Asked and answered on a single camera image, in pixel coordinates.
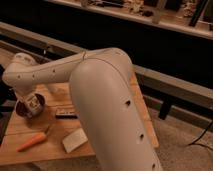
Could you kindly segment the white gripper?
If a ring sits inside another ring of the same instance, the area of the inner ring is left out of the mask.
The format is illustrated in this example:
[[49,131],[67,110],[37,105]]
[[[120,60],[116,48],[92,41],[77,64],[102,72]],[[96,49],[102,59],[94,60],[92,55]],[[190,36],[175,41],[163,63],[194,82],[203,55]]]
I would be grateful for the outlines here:
[[23,95],[23,94],[20,94],[19,92],[15,92],[15,95],[17,97],[16,113],[18,115],[27,115],[28,110],[26,108],[25,101],[28,96],[33,94],[34,93]]

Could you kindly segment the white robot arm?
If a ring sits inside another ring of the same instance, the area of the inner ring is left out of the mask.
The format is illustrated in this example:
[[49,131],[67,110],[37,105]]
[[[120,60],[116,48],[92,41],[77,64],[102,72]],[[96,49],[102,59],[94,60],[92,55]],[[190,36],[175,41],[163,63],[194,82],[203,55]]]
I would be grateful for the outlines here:
[[16,94],[38,84],[69,84],[76,114],[103,171],[163,171],[134,102],[133,65],[121,49],[85,51],[37,64],[18,53],[3,73]]

